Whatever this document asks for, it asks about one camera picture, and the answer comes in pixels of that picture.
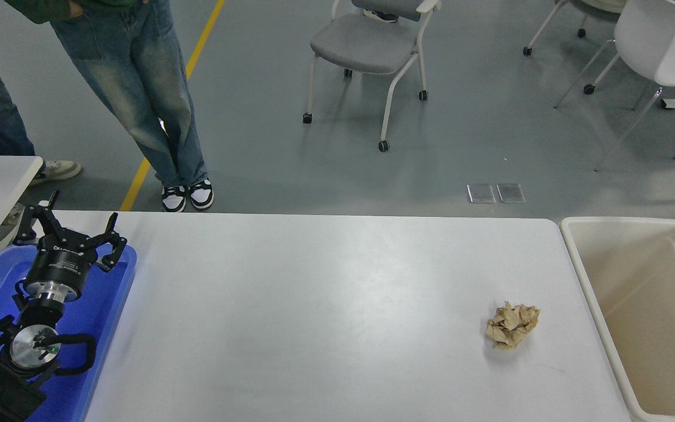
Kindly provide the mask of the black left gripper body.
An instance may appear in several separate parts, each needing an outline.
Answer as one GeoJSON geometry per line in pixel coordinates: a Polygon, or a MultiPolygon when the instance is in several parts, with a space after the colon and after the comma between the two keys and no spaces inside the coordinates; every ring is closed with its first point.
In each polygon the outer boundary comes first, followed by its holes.
{"type": "Polygon", "coordinates": [[[67,243],[54,234],[40,238],[38,252],[25,281],[27,289],[38,283],[56,283],[82,289],[94,262],[93,251],[78,251],[88,240],[86,235],[67,235],[67,243]]]}

